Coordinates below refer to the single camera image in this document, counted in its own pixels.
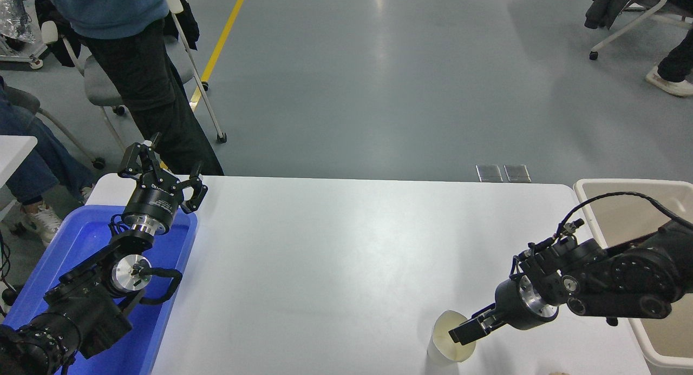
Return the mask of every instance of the jeans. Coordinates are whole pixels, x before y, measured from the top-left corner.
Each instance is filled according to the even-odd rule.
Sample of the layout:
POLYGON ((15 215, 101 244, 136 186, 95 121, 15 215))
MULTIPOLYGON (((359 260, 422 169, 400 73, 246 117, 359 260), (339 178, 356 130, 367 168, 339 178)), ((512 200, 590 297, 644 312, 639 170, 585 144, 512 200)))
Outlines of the jeans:
MULTIPOLYGON (((693 0, 668 0, 679 8, 693 12, 693 0)), ((683 41, 675 47, 658 66, 662 79, 670 82, 682 82, 693 69, 693 29, 683 41)))
POLYGON ((77 200, 80 189, 91 187, 89 168, 72 157, 50 129, 24 107, 12 106, 0 89, 0 134, 34 136, 38 143, 7 180, 7 187, 20 203, 41 198, 59 183, 77 200))
POLYGON ((201 161, 204 175, 223 175, 166 54, 163 27, 161 19, 132 37, 81 40, 113 82, 142 136, 150 139, 160 131, 155 150, 173 173, 190 173, 201 161))

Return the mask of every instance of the chair leg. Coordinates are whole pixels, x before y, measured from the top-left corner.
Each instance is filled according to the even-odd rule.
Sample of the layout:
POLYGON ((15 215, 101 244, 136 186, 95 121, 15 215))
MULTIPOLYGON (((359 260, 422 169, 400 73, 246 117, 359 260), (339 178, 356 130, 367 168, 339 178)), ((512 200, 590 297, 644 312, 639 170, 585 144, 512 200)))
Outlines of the chair leg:
POLYGON ((82 145, 82 143, 80 143, 79 140, 77 140, 77 138, 75 138, 74 134, 70 133, 70 131, 67 130, 67 128, 65 128, 65 126, 63 126, 62 123, 60 123, 59 120, 55 119, 55 117, 53 117, 49 112, 40 108, 40 109, 38 109, 37 113, 41 114, 42 116, 45 116, 45 118, 47 118, 50 122, 52 122, 55 126, 57 126, 57 128, 60 129, 60 131, 62 131, 62 133, 65 134, 67 136, 67 138, 70 139, 70 141, 72 141, 72 143, 74 143, 75 146, 77 146, 77 148, 82 151, 84 156, 87 156, 89 158, 89 161, 95 161, 96 160, 96 158, 94 158, 94 156, 91 155, 89 153, 89 151, 87 151, 87 149, 84 147, 84 145, 82 145))
POLYGON ((116 139, 116 142, 118 143, 118 146, 121 147, 121 150, 123 150, 123 152, 125 152, 126 151, 126 144, 123 143, 123 139, 121 138, 120 134, 118 134, 118 131, 116 131, 116 128, 113 127, 113 123, 111 123, 111 120, 106 115, 106 109, 104 109, 103 107, 99 107, 99 108, 101 109, 101 114, 103 115, 103 121, 106 123, 106 127, 111 131, 113 138, 116 139))
POLYGON ((604 39, 602 42, 599 42, 599 44, 594 45, 594 47, 592 47, 592 49, 590 50, 590 53, 592 54, 593 52, 597 52, 599 49, 605 47, 605 45, 609 44, 610 42, 613 42, 613 40, 616 40, 618 37, 622 36, 624 33, 628 32, 632 28, 639 25, 641 22, 643 22, 643 20, 646 20, 647 18, 651 17, 651 15, 653 15, 654 13, 659 11, 666 4, 666 1, 667 0, 660 0, 659 3, 654 5, 653 8, 650 8, 648 11, 645 11, 642 15, 635 18, 633 21, 628 23, 621 30, 613 33, 612 35, 609 35, 609 37, 604 39))
POLYGON ((198 89, 200 90, 200 94, 202 96, 203 101, 205 101, 205 106, 207 107, 207 111, 210 112, 210 117, 212 118, 212 123, 214 123, 214 128, 217 131, 217 141, 220 143, 225 143, 227 141, 227 136, 226 133, 224 133, 221 129, 221 126, 219 126, 219 121, 217 121, 216 115, 214 113, 214 110, 212 109, 212 106, 210 104, 210 99, 207 98, 207 93, 204 85, 202 84, 202 80, 200 79, 200 75, 198 74, 198 67, 195 66, 195 60, 193 59, 193 53, 192 50, 190 50, 190 47, 188 46, 188 40, 185 37, 185 34, 183 33, 183 29, 180 27, 180 22, 178 22, 178 18, 176 17, 175 14, 171 14, 173 17, 173 23, 175 23, 176 29, 178 29, 178 33, 180 35, 180 40, 183 42, 183 46, 185 47, 185 52, 188 53, 188 58, 190 58, 191 64, 193 64, 193 76, 195 77, 195 83, 198 85, 198 89))

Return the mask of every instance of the paper cup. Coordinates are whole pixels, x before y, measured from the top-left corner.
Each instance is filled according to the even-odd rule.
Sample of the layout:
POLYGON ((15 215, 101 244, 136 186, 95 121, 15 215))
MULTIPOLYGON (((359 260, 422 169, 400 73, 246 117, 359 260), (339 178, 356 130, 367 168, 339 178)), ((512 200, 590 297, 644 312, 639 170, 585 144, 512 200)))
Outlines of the paper cup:
POLYGON ((433 325, 433 333, 428 343, 428 357, 438 365, 460 363, 472 356, 476 342, 461 345, 454 343, 448 331, 458 327, 467 318, 457 311, 448 310, 438 317, 433 325))

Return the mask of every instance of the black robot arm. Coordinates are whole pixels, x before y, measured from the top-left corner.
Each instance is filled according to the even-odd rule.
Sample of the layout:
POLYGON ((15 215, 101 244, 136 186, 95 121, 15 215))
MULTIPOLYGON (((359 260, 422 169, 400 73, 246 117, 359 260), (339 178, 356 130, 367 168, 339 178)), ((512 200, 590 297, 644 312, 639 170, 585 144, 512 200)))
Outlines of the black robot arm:
MULTIPOLYGON (((612 195, 639 196, 664 209, 646 195, 604 196, 612 195)), ((513 258, 509 279, 495 290, 495 303, 451 330, 450 337, 465 345, 505 324, 534 328, 554 320, 562 304, 577 315, 605 317, 609 324, 623 317, 665 318, 672 302, 693 292, 693 225, 668 210, 665 214, 672 220, 655 233, 607 249, 594 239, 578 244, 573 233, 584 222, 564 220, 560 233, 530 242, 513 258)))
POLYGON ((199 166, 183 182, 162 170, 154 156, 158 139, 159 134, 151 143, 135 143, 125 153, 119 175, 137 185, 122 222, 112 218, 109 244, 63 274, 44 296, 48 309, 30 323, 17 330, 0 325, 2 375, 50 375, 60 367, 67 373, 77 352, 90 358, 132 330, 128 315, 137 304, 158 305, 175 293, 182 274, 153 267, 142 254, 153 247, 155 235, 168 232, 178 207, 185 213, 198 209, 206 186, 199 166), (193 196, 184 200, 188 187, 193 196), (161 298, 143 297, 152 276, 172 279, 161 298))

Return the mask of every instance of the shoe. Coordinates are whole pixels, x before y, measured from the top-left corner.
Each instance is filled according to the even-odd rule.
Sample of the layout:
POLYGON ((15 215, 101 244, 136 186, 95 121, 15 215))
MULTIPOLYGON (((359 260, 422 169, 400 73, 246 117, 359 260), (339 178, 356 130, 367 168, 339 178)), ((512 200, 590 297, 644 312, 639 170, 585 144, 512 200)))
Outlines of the shoe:
POLYGON ((674 96, 680 96, 682 98, 686 96, 693 96, 693 84, 687 81, 666 81, 661 76, 659 76, 657 70, 658 67, 654 66, 652 70, 646 75, 645 79, 646 81, 648 81, 648 83, 674 96))
POLYGON ((38 213, 24 213, 24 227, 30 232, 34 232, 41 237, 44 246, 48 246, 50 241, 55 237, 55 233, 60 228, 62 220, 55 215, 55 211, 50 208, 45 202, 39 205, 38 213))
POLYGON ((89 200, 89 197, 91 196, 91 192, 93 192, 94 188, 92 186, 89 187, 84 187, 80 189, 80 194, 82 194, 82 204, 86 205, 87 200, 89 200))

